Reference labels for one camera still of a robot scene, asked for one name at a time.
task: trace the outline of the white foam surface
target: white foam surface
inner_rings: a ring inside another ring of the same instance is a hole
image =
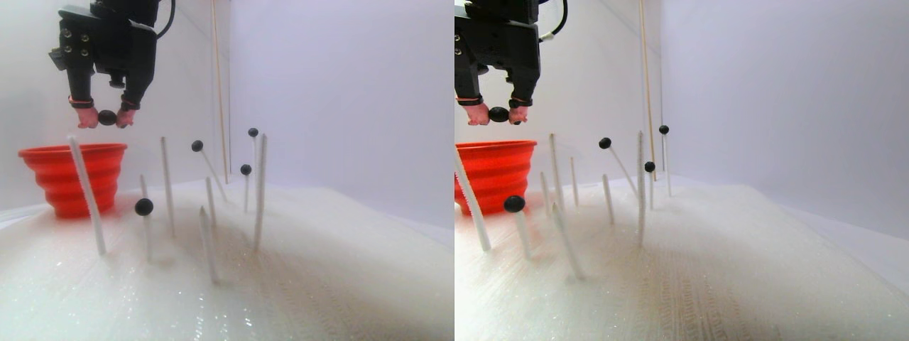
[[[909,339],[904,293],[750,187],[659,188],[643,249],[634,195],[613,195],[615,226],[599,184],[566,211],[584,281],[537,196],[531,262],[512,216],[487,217],[486,254],[462,217],[457,339]]]
[[[104,218],[98,256],[86,220],[48,210],[0,230],[3,339],[451,339],[452,250],[328,189],[269,187],[262,245],[254,213],[215,200],[219,283],[199,230],[202,186],[150,190],[154,260],[136,193]],[[231,190],[232,198],[242,192]]]

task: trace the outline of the collapsible silicone bowl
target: collapsible silicone bowl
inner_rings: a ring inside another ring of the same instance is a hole
[[[535,146],[533,140],[457,144],[467,178],[484,215],[504,212],[503,203],[508,196],[524,196]],[[454,200],[461,206],[461,213],[469,216],[470,209],[457,178]]]
[[[114,206],[116,182],[120,176],[120,163],[126,145],[91,144],[80,145],[79,148],[82,149],[85,170],[88,172],[98,210],[104,212]],[[88,204],[79,184],[79,175],[75,171],[69,145],[23,149],[19,151],[19,157],[35,172],[35,181],[45,190],[45,200],[54,208],[57,217],[70,219],[88,216]]]

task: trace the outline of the white wall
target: white wall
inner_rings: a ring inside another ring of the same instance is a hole
[[[660,105],[660,1],[645,1],[651,106],[654,117],[656,159],[662,160],[659,133]],[[554,29],[562,19],[562,2],[540,5],[537,25],[540,33]],[[613,157],[599,148],[601,138],[613,139],[613,148],[634,176],[637,160],[637,132],[646,133],[644,77],[642,68],[640,15],[637,0],[572,0],[568,20],[555,39],[540,45],[542,75],[534,92],[528,122],[521,125],[467,125],[467,115],[454,100],[454,126],[458,142],[532,139],[534,151],[530,189],[538,190],[539,172],[546,172],[553,184],[549,134],[555,133],[559,173],[563,185],[571,184],[569,157],[574,157],[579,183],[624,177]],[[513,88],[504,81],[504,72],[490,70],[480,76],[480,90],[487,105],[508,107]],[[649,145],[645,147],[650,158]]]
[[[909,2],[675,0],[674,171],[909,238]]]
[[[5,47],[0,55],[0,112],[5,118],[0,124],[0,192],[4,193],[0,196],[0,210],[45,201],[34,174],[17,152],[29,147],[65,145],[69,134],[75,134],[80,143],[129,145],[120,176],[121,190],[138,187],[139,174],[145,174],[150,186],[161,184],[164,176],[158,139],[162,135],[169,139],[174,181],[205,176],[203,161],[189,149],[196,139],[210,142],[213,162],[221,162],[213,116],[215,73],[210,2],[177,1],[174,24],[158,42],[155,80],[145,94],[142,110],[136,114],[135,125],[122,130],[111,126],[77,129],[75,111],[66,101],[66,73],[58,71],[47,56],[57,44],[57,9],[67,4],[88,6],[89,1],[7,3],[0,11],[0,43]],[[164,27],[169,10],[170,2],[163,1],[158,19],[161,24],[156,30]],[[227,12],[219,15],[225,15],[226,24]],[[108,80],[106,75],[93,77],[95,105],[116,111],[121,92],[109,87]]]
[[[449,4],[233,1],[232,168],[251,164],[255,126],[269,183],[451,227]]]

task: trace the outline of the white rod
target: white rod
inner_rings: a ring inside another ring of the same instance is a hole
[[[565,207],[565,195],[562,191],[562,179],[559,178],[559,158],[555,155],[555,134],[549,135],[549,149],[552,152],[553,157],[553,177],[555,184],[555,202],[559,204],[559,207]]]
[[[145,185],[145,175],[139,175],[139,185],[142,187],[142,197],[148,198],[148,186]],[[145,258],[152,261],[152,217],[143,216],[142,224],[145,226]]]
[[[603,174],[603,193],[606,195],[606,207],[609,208],[609,225],[615,225],[613,214],[613,194],[609,191],[609,177]]]
[[[244,191],[243,191],[243,213],[249,213],[249,176],[243,176],[244,179]]]
[[[212,195],[212,178],[211,177],[205,178],[205,191],[208,194],[208,211],[212,213],[212,226],[217,228],[218,219],[215,216],[215,196]]]
[[[663,135],[663,168],[666,170],[666,190],[673,196],[673,182],[669,178],[669,139]]]
[[[230,175],[228,171],[227,164],[227,140],[225,139],[225,102],[221,97],[221,48],[218,47],[218,13],[215,6],[215,0],[212,0],[212,45],[215,46],[215,74],[217,75],[218,81],[218,112],[219,117],[221,118],[220,124],[218,125],[221,128],[221,160],[224,162],[225,167],[225,184],[230,180],[227,176]]]
[[[253,238],[253,250],[259,250],[259,243],[262,241],[262,220],[265,218],[265,155],[268,150],[268,136],[262,134],[262,141],[259,143],[259,175],[255,177],[255,237]]]
[[[170,225],[171,236],[176,236],[174,224],[174,194],[170,187],[170,167],[167,166],[167,145],[165,138],[161,136],[161,159],[164,160],[165,166],[165,196],[167,196],[167,224]]]
[[[457,147],[454,148],[454,169],[457,175],[457,181],[461,184],[461,192],[467,199],[467,207],[470,208],[470,215],[474,218],[476,233],[479,235],[480,247],[483,251],[489,251],[492,247],[489,244],[489,235],[486,234],[486,223],[483,220],[483,211],[480,210],[480,203],[476,200],[474,188],[470,186],[470,180],[467,178],[467,171],[464,169],[464,161],[461,160],[461,154],[458,153]]]
[[[107,253],[105,247],[105,235],[101,230],[101,213],[98,212],[98,203],[95,201],[95,192],[92,191],[92,184],[88,179],[88,171],[85,170],[85,160],[82,158],[82,149],[79,143],[75,141],[75,136],[70,135],[69,150],[73,153],[75,161],[75,171],[79,175],[79,184],[82,185],[82,192],[85,194],[85,202],[88,204],[88,214],[92,217],[92,226],[95,227],[95,243],[98,246],[98,255]]]
[[[647,177],[647,184],[650,186],[650,210],[654,210],[654,178],[652,176]]]
[[[638,14],[641,16],[641,65],[644,67],[644,98],[646,98],[647,103],[647,134],[650,136],[650,159],[656,159],[656,152],[654,151],[654,115],[650,106],[650,64],[647,62],[647,30],[646,25],[644,24],[644,0],[638,0]],[[650,175],[653,179],[656,179],[656,173]]]
[[[574,207],[580,206],[580,200],[577,197],[577,176],[574,175],[574,157],[571,158],[571,187],[574,190]]]
[[[644,200],[644,132],[637,133],[637,245],[644,244],[644,211],[646,202]]]
[[[634,186],[634,183],[631,181],[631,177],[628,175],[628,171],[625,170],[625,169],[624,169],[624,165],[622,165],[622,159],[620,159],[620,158],[619,158],[619,155],[615,153],[615,149],[609,148],[609,151],[610,151],[610,152],[613,152],[613,156],[615,156],[615,161],[618,162],[618,163],[619,163],[619,167],[622,168],[622,173],[625,174],[625,179],[628,179],[628,185],[631,187],[631,191],[634,192],[634,196],[639,196],[639,195],[637,194],[637,189],[636,189],[636,187]]]
[[[555,216],[555,228],[559,230],[559,233],[562,235],[562,240],[565,243],[565,251],[568,253],[568,260],[571,262],[571,268],[574,270],[574,276],[577,279],[584,279],[584,273],[581,271],[581,265],[577,262],[577,256],[574,254],[574,248],[571,245],[571,242],[568,240],[568,234],[565,232],[564,220],[562,219],[562,211],[557,205],[553,205],[553,215]]]
[[[546,174],[540,172],[540,183],[543,184],[543,208],[546,211],[546,217],[552,217],[553,213],[547,207],[552,204],[549,201],[549,185],[546,184]]]
[[[139,186],[142,187],[142,197],[148,198],[148,187],[145,186],[145,175],[139,175]]]
[[[208,215],[205,213],[205,207],[199,207],[199,230],[202,232],[202,248],[205,250],[205,259],[208,261],[208,275],[212,278],[212,283],[217,283],[215,243],[212,241],[212,228],[208,224]]]
[[[225,193],[224,188],[221,187],[221,182],[218,181],[218,174],[215,173],[215,168],[212,166],[212,162],[208,160],[208,155],[205,154],[204,149],[200,150],[200,152],[202,152],[202,157],[205,158],[205,164],[208,165],[208,170],[212,171],[212,177],[215,179],[215,184],[218,185],[218,190],[221,191],[221,197],[223,197],[224,200],[227,201],[227,194]]]
[[[259,135],[250,136],[253,138],[253,165],[259,165],[259,144],[257,143],[258,136]],[[253,172],[253,176],[256,176],[253,178],[253,180],[255,181],[259,177],[259,174],[257,174],[256,172]]]
[[[521,236],[521,244],[524,246],[524,259],[530,260],[530,238],[527,236],[527,217],[524,211],[517,212],[517,233]]]
[[[152,261],[152,217],[143,216],[142,224],[145,226],[145,258]]]

